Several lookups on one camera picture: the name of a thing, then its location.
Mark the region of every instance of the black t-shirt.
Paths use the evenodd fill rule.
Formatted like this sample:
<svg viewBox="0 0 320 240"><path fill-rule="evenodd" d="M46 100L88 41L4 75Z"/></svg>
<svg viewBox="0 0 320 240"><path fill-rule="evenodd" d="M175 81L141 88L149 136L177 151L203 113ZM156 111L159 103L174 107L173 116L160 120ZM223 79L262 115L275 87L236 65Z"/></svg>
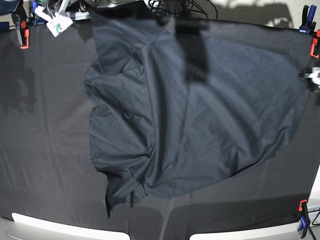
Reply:
<svg viewBox="0 0 320 240"><path fill-rule="evenodd" d="M174 34L142 1L90 15L98 61L84 88L108 217L243 174L289 143L308 90L284 55L185 25Z"/></svg>
<svg viewBox="0 0 320 240"><path fill-rule="evenodd" d="M18 0L15 0L15 1L0 0L0 15L10 14L10 12L14 12L17 9L18 4L19 4Z"/></svg>

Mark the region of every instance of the clamp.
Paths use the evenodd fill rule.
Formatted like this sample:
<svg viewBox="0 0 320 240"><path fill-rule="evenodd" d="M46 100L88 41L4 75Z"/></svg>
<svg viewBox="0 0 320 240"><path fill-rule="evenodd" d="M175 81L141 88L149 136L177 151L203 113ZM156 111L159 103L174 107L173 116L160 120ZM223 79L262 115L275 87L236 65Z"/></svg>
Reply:
<svg viewBox="0 0 320 240"><path fill-rule="evenodd" d="M14 13L11 14L12 21L17 33L21 49L29 48L29 30L27 23L27 14L23 7L23 1L19 1Z"/></svg>
<svg viewBox="0 0 320 240"><path fill-rule="evenodd" d="M320 53L320 30L316 31L316 34L312 40L310 56L319 58Z"/></svg>
<svg viewBox="0 0 320 240"><path fill-rule="evenodd" d="M304 5L302 12L302 25L299 28L300 33L310 34L314 32L316 28L316 22L314 21L316 9L316 5L311 5L310 10L308 5Z"/></svg>
<svg viewBox="0 0 320 240"><path fill-rule="evenodd" d="M309 88L313 93L320 92L320 67L314 66L307 69L308 72L301 73L299 76L308 80Z"/></svg>
<svg viewBox="0 0 320 240"><path fill-rule="evenodd" d="M73 24L72 19L66 13L69 1L70 0L62 0L59 10L51 15L46 14L44 12L46 9L40 5L34 10L40 18L47 21L46 26L54 37L57 37Z"/></svg>
<svg viewBox="0 0 320 240"><path fill-rule="evenodd" d="M299 212L301 212L300 215L300 226L298 228L298 232L302 231L302 235L301 235L301 239L304 239L307 235L307 232L309 230L313 240L317 240L314 232L312 231L310 224L310 218L309 218L309 214L308 214L308 208L307 208L307 200L301 200L300 204L299 204Z"/></svg>

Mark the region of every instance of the orange clamp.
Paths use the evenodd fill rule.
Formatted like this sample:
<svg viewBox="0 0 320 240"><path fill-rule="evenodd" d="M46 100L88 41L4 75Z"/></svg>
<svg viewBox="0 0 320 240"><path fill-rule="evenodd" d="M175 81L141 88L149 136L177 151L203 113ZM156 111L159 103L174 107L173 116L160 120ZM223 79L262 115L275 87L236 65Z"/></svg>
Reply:
<svg viewBox="0 0 320 240"><path fill-rule="evenodd" d="M302 212L302 210L303 210L303 209L302 209L302 204L303 204L303 203L306 203L307 201L308 201L307 199L303 199L303 200L300 201L300 204L299 204L299 212Z"/></svg>
<svg viewBox="0 0 320 240"><path fill-rule="evenodd" d="M314 58L319 58L319 55L315 55L314 54L314 51L315 51L315 47L318 43L318 39L317 38L314 38L312 40L312 45L311 45L311 51L310 51L310 56L314 57Z"/></svg>
<svg viewBox="0 0 320 240"><path fill-rule="evenodd" d="M28 49L29 48L29 29L24 30L24 37L26 40L25 46L20 46L21 49Z"/></svg>

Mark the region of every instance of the black wire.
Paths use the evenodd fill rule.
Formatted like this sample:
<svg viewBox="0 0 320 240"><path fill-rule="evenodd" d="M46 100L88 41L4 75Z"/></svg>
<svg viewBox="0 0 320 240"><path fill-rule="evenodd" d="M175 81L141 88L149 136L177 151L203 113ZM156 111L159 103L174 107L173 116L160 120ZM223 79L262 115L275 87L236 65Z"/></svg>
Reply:
<svg viewBox="0 0 320 240"><path fill-rule="evenodd" d="M7 11L7 12L4 12L4 13L1 13L0 16L6 15L6 14L14 14L14 13L15 13L14 11Z"/></svg>
<svg viewBox="0 0 320 240"><path fill-rule="evenodd" d="M309 230L309 232L310 232L313 240L317 240L317 238L316 238L316 236L315 236L315 234L314 234L314 231L312 231L312 229L311 229L311 227L310 227L309 225L308 225L308 230Z"/></svg>
<svg viewBox="0 0 320 240"><path fill-rule="evenodd" d="M203 13L206 13L206 11L198 3L196 3L194 0L192 0L192 1L193 1L194 6L196 6L197 9L199 9Z"/></svg>
<svg viewBox="0 0 320 240"><path fill-rule="evenodd" d="M94 6L95 6L95 7L98 7L98 6L99 6L99 4L100 4L102 1L103 1L103 0L100 0L100 1L98 1L98 2L97 2L97 1L95 1L95 2L94 2Z"/></svg>
<svg viewBox="0 0 320 240"><path fill-rule="evenodd" d="M216 8L216 6L214 5L213 2L211 2L210 0L206 0L206 1L208 1L214 7L215 14L216 14L215 20L217 20L218 19L218 9Z"/></svg>
<svg viewBox="0 0 320 240"><path fill-rule="evenodd" d="M107 0L109 3L111 3L111 4L121 4L121 3L116 3L116 2L112 2L112 1L110 1L110 0Z"/></svg>
<svg viewBox="0 0 320 240"><path fill-rule="evenodd" d="M148 1L148 5L149 5L149 7L151 8L150 11L153 12L153 10L156 9L156 8L154 7L155 2L159 2L159 4L160 4L160 3L161 3L161 0L154 0L152 4L151 4L151 1L152 1L152 0L149 0L149 1ZM169 14L172 14L172 15L177 15L177 14L178 14L178 12L172 12L172 11L169 11L169 10L167 10L167 9L165 9L165 8L160 8L159 5L158 5L158 7L157 7L157 12L155 12L155 13L158 13L159 11L163 11L163 12L166 12L166 13L169 13Z"/></svg>
<svg viewBox="0 0 320 240"><path fill-rule="evenodd" d="M160 4L161 4L161 0L159 0L158 7L156 8L156 13L158 13L158 12L159 12Z"/></svg>
<svg viewBox="0 0 320 240"><path fill-rule="evenodd" d="M206 16L206 18L207 18L207 19L209 19L209 18L208 18L208 13L206 13L206 12L198 11L198 10L194 10L194 9L189 9L189 11L191 11L191 12L195 12L195 13L204 14L204 15Z"/></svg>
<svg viewBox="0 0 320 240"><path fill-rule="evenodd" d="M48 2L46 3L45 9L46 9L47 13L49 14L50 18L53 19L53 18L55 17L55 15L54 15L54 13L52 12L52 10L51 10L50 7L49 7L49 2L50 2L50 1L48 1Z"/></svg>
<svg viewBox="0 0 320 240"><path fill-rule="evenodd" d="M189 7L190 1L188 0L187 2L188 2L188 5L185 5L185 4L182 5L183 9Z"/></svg>
<svg viewBox="0 0 320 240"><path fill-rule="evenodd" d="M194 0L191 0L191 9L193 9L194 8Z"/></svg>
<svg viewBox="0 0 320 240"><path fill-rule="evenodd" d="M320 226L320 223L315 223L315 220L317 220L317 218L319 217L319 215L320 215L320 210L319 210L318 214L315 216L315 218L313 219L312 225L314 225L314 226Z"/></svg>

